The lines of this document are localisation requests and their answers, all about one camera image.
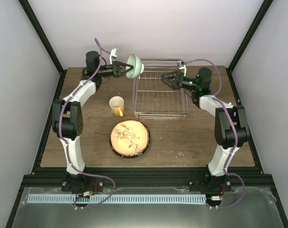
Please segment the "celadon green bowl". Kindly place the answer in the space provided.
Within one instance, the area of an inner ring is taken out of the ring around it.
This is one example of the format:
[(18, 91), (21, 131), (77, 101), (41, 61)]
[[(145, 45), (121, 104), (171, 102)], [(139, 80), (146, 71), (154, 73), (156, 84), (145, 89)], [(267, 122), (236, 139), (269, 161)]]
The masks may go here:
[(133, 79), (138, 77), (144, 71), (144, 64), (135, 54), (131, 54), (127, 60), (126, 77)]

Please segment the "yellow mug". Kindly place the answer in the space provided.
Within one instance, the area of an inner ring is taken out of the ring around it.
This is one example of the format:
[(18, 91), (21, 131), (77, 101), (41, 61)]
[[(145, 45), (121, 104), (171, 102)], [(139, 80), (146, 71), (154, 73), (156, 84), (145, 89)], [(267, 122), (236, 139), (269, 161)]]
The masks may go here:
[(123, 117), (124, 115), (124, 99), (120, 96), (114, 96), (109, 100), (111, 112), (115, 116)]

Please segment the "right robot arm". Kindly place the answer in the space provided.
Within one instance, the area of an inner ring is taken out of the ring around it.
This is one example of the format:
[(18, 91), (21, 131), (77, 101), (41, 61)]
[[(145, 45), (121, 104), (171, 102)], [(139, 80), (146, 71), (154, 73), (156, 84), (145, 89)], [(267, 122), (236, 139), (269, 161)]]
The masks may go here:
[(225, 184), (232, 158), (250, 137), (245, 108), (225, 103), (211, 93), (212, 71), (206, 67), (200, 68), (194, 78), (186, 77), (178, 70), (162, 74), (161, 81), (173, 90), (191, 92), (192, 103), (215, 117), (217, 147), (201, 186), (207, 191), (219, 190)]

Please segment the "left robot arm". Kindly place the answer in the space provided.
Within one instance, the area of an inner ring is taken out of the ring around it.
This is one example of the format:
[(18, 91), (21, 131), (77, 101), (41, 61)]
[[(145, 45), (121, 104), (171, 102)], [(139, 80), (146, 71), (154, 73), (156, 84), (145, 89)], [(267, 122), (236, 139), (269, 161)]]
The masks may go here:
[(97, 51), (86, 53), (86, 66), (78, 86), (65, 98), (56, 99), (52, 104), (52, 130), (63, 145), (66, 157), (66, 175), (63, 186), (72, 191), (85, 191), (90, 180), (107, 179), (110, 177), (85, 173), (85, 163), (82, 158), (80, 136), (83, 132), (84, 121), (82, 106), (93, 96), (102, 84), (104, 77), (120, 77), (125, 75), (133, 78), (136, 67), (141, 63), (131, 55), (127, 62), (110, 61), (106, 63)]

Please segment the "left black frame post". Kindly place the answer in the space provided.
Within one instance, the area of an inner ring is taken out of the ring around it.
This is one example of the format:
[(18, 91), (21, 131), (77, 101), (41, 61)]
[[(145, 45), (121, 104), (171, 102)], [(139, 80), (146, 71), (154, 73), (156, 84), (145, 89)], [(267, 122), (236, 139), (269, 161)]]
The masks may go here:
[(24, 10), (28, 20), (30, 21), (33, 29), (35, 30), (36, 34), (38, 35), (41, 43), (43, 44), (45, 50), (47, 51), (51, 61), (53, 62), (54, 66), (56, 67), (59, 74), (64, 72), (64, 69), (56, 56), (54, 49), (52, 48), (39, 20), (37, 19), (30, 3), (28, 0), (18, 0), (19, 4), (21, 5), (22, 9)]

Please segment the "black frame post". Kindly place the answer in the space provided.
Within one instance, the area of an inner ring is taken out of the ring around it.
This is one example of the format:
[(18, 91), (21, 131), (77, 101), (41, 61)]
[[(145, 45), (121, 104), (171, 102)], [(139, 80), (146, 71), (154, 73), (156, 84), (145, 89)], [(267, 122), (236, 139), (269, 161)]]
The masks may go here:
[(253, 38), (255, 32), (257, 31), (259, 25), (263, 21), (265, 15), (267, 14), (269, 8), (271, 7), (273, 0), (264, 0), (256, 13), (252, 23), (250, 24), (240, 46), (238, 47), (234, 57), (232, 58), (231, 63), (229, 64), (228, 69), (233, 72), (236, 68), (238, 62), (240, 61), (244, 51), (246, 50), (247, 46), (249, 45), (251, 39)]
[(53, 62), (54, 66), (56, 67), (59, 74), (64, 72), (64, 69), (56, 56), (54, 49), (52, 48), (39, 20), (37, 19), (30, 3), (28, 0), (18, 0), (19, 4), (21, 5), (22, 9), (24, 10), (28, 20), (30, 21), (33, 29), (35, 30), (36, 34), (38, 35), (41, 43), (43, 44), (45, 50), (47, 51), (51, 61)]

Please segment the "right black frame post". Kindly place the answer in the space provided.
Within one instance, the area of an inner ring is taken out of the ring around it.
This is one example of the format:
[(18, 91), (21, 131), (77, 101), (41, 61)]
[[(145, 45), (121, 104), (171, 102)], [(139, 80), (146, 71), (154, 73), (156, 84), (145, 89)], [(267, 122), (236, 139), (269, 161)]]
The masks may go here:
[(244, 51), (246, 50), (247, 46), (249, 45), (251, 39), (253, 38), (255, 32), (257, 31), (259, 25), (263, 21), (265, 15), (267, 14), (269, 8), (271, 7), (273, 0), (264, 0), (256, 13), (252, 23), (250, 24), (240, 46), (238, 47), (234, 57), (232, 58), (231, 63), (229, 64), (228, 69), (233, 72), (236, 68), (238, 62), (240, 61)]

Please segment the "black aluminium frame rail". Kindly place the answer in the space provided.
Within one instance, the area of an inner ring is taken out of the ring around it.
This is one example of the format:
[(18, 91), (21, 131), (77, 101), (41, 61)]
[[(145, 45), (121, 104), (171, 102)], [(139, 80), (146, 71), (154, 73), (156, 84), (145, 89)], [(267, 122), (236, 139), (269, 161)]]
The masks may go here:
[(222, 188), (239, 187), (275, 187), (270, 174), (264, 174), (254, 167), (230, 168), (237, 177), (213, 178), (204, 167), (198, 168), (88, 168), (87, 172), (94, 177), (72, 175), (63, 168), (39, 168), (35, 173), (25, 175), (22, 187), (62, 187), (67, 191), (81, 192), (97, 186), (98, 191), (104, 188), (124, 187), (175, 187), (201, 193), (216, 193)]

